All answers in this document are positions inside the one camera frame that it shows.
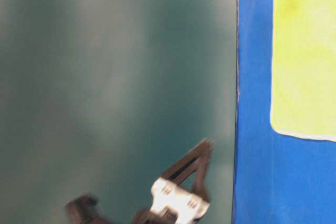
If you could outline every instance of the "dark green background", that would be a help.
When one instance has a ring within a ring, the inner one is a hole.
[[[85,192],[113,220],[215,141],[201,223],[230,223],[236,0],[0,0],[0,222],[65,223]]]

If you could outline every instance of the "yellow rectangle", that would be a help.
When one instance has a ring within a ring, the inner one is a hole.
[[[270,121],[336,141],[336,0],[274,0]]]

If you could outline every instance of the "white plastic part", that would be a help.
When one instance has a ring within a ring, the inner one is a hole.
[[[202,217],[209,208],[209,203],[200,196],[178,187],[175,183],[159,178],[151,189],[153,205],[151,212],[163,215],[166,210],[177,215],[176,224],[192,224]]]

